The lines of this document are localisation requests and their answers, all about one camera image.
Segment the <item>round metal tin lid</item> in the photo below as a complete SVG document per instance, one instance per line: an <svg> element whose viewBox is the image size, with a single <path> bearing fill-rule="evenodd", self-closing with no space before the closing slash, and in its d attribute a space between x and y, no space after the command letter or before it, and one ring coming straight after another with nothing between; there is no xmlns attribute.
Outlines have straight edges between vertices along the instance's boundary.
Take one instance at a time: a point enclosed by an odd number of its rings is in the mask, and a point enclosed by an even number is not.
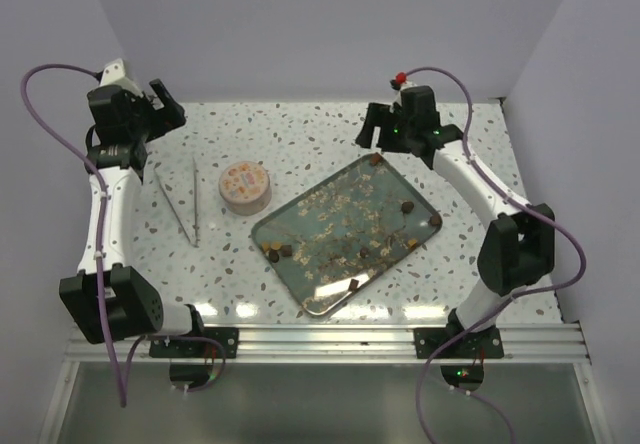
<svg viewBox="0 0 640 444"><path fill-rule="evenodd" d="M271 190L271 179L261 164L239 161L222 171L218 189L227 203L244 205L266 197Z"/></svg>

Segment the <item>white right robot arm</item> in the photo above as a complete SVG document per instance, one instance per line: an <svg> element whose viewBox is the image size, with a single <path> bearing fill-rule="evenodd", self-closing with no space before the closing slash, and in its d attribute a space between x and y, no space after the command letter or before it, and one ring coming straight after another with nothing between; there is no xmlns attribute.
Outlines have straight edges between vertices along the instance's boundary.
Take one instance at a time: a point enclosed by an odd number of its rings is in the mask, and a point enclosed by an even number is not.
<svg viewBox="0 0 640 444"><path fill-rule="evenodd" d="M391 86L395 100L369 104L356 144L421 159L458 192L485 229L476 259L479 280L446 325L449 351L468 356L480 346L480 332L494 326L500 305L553 270L555 216L548 205L533 206L513 193L481 162L463 130L442 124L431 87L399 79Z"/></svg>

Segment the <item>metal serving tongs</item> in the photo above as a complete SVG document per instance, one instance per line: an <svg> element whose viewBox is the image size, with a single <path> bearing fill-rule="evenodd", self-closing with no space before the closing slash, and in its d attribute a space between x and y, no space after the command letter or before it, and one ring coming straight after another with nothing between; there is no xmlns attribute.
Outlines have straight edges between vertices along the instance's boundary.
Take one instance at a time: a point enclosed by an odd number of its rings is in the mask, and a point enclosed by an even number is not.
<svg viewBox="0 0 640 444"><path fill-rule="evenodd" d="M164 163L155 170L161 193L189 244L200 243L198 168L194 157Z"/></svg>

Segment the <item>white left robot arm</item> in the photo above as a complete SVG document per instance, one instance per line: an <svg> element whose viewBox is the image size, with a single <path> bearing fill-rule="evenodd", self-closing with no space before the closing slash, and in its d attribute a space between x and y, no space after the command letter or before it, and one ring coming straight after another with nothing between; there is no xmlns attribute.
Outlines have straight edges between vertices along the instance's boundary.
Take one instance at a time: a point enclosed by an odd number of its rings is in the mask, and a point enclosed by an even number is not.
<svg viewBox="0 0 640 444"><path fill-rule="evenodd" d="M151 335L172 336L185 356L201 354L208 333L190 304L164 303L133 264L134 211L144 181L148 142L186 123L184 108L164 83L149 83L160 104L122 84L104 83L87 95L94 124L83 152L88 162L91 215L85 250L59 295L91 344Z"/></svg>

